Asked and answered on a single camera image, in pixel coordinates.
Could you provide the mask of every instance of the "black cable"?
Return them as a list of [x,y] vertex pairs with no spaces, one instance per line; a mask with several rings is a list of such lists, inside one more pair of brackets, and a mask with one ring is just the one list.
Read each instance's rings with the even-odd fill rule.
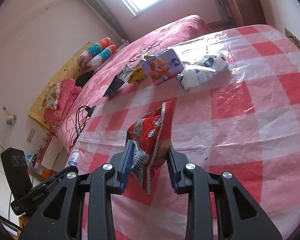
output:
[[296,37],[293,37],[293,36],[288,36],[288,39],[293,39],[293,43],[294,43],[294,45],[296,45],[296,41],[297,41],[297,38]]
[[74,92],[75,92],[75,94],[76,94],[77,97],[78,97],[78,95],[79,95],[79,93],[80,93],[79,90],[78,90],[77,88],[75,88],[75,89],[74,89]]
[[[83,112],[84,110],[87,111],[87,115],[84,119],[83,117]],[[74,129],[75,129],[75,133],[72,135],[70,141],[72,142],[72,145],[70,146],[69,149],[71,149],[74,146],[74,135],[77,134],[77,137],[80,136],[80,134],[82,133],[84,127],[86,126],[87,121],[90,119],[90,116],[88,116],[89,111],[91,111],[91,108],[89,106],[80,106],[75,114],[75,124],[74,124]]]
[[9,221],[10,221],[10,204],[11,204],[11,197],[12,197],[12,192],[10,193],[9,208],[8,208],[8,220],[9,220]]
[[295,45],[296,44],[296,40],[295,40],[295,37],[293,37],[293,36],[288,36],[287,37],[288,39],[292,39],[292,41],[291,42],[293,42],[293,44]]

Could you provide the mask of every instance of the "yellow package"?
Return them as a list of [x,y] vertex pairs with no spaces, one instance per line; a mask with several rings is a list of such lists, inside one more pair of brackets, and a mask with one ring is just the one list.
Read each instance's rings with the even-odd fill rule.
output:
[[128,84],[131,84],[135,81],[142,80],[146,77],[146,73],[142,68],[142,64],[148,59],[150,56],[144,56],[142,60],[139,61],[138,65],[135,68],[135,71],[132,73],[131,77],[128,79]]

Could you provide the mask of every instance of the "snack package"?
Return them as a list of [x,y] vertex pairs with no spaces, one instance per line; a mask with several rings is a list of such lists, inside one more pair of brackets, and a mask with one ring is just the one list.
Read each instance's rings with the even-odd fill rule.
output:
[[177,75],[180,85],[188,90],[212,79],[216,74],[228,67],[228,63],[222,53],[206,55],[200,61],[186,68]]
[[164,164],[171,142],[172,102],[137,120],[127,131],[127,139],[135,141],[131,172],[146,194],[155,171]]
[[147,58],[149,58],[149,56],[145,56],[136,65],[136,67],[134,68],[134,72],[132,73],[132,75],[128,79],[128,84],[131,84],[131,83],[133,83],[135,81],[142,80],[142,79],[144,79],[146,77],[146,73],[145,73],[145,71],[142,68],[142,64],[147,60]]
[[159,85],[183,71],[184,66],[175,51],[168,48],[150,57],[142,68],[153,83]]
[[119,73],[114,76],[103,97],[108,97],[108,100],[113,97],[119,88],[122,87],[123,84],[131,77],[133,71],[134,70],[129,65],[124,65]]

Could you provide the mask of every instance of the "floral pillow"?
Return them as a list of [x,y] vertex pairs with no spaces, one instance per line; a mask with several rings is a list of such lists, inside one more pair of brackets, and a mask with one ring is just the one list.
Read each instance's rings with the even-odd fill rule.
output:
[[57,109],[57,104],[59,101],[59,96],[62,88],[62,82],[57,84],[51,84],[49,86],[46,97],[43,100],[43,107],[50,108],[53,110]]

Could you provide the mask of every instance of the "yellow bedsheet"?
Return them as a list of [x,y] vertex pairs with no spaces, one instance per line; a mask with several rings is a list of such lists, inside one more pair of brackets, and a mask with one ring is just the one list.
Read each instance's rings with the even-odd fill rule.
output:
[[65,78],[77,79],[79,77],[79,69],[77,67],[77,57],[88,47],[92,46],[93,43],[88,42],[85,46],[82,47],[73,57],[65,63],[62,68],[54,75],[53,78],[49,81],[46,87],[42,90],[34,104],[32,105],[28,116],[34,119],[43,129],[50,130],[50,125],[43,118],[43,113],[45,108],[42,107],[43,100],[47,94],[48,87],[50,84],[58,83],[60,80]]

